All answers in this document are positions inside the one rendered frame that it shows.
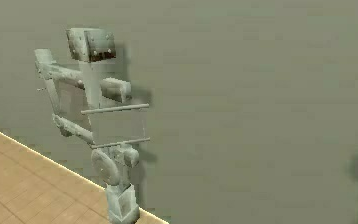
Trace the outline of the pale grey robot statue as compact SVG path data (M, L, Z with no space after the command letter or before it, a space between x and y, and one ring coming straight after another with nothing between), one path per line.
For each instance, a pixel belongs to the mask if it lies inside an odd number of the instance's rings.
M131 183L131 169L139 163L140 155L134 145L148 139L97 144L91 129L65 116L57 84L64 82L85 91L88 108L81 113L86 116L143 106L131 102L131 83L115 75L117 52L111 32L100 28L69 28L66 36L70 55L79 65L77 70L58 64L49 49L34 51L37 72L44 80L51 101L52 119L63 136L76 136L91 148L91 163L106 183L110 224L136 224L141 212L135 186Z

